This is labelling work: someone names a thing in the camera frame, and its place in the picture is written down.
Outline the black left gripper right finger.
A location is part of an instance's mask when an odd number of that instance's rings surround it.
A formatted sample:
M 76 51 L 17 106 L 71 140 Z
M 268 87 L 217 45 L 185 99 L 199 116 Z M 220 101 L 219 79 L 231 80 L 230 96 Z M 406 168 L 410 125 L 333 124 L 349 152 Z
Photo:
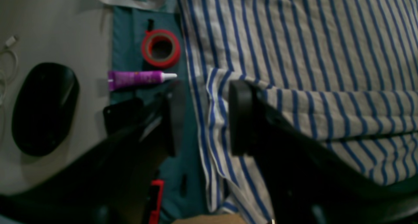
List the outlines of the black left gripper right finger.
M 275 224 L 416 224 L 417 176 L 380 186 L 298 132 L 248 81 L 229 83 L 231 151 L 252 156 Z

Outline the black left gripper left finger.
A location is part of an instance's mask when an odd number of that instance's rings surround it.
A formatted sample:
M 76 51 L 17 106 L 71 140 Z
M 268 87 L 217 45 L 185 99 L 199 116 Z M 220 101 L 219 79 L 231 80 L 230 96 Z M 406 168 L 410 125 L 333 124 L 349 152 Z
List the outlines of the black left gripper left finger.
M 182 145 L 185 87 L 172 82 L 154 101 L 61 172 L 1 195 L 1 215 L 23 224 L 140 224 L 160 164 Z

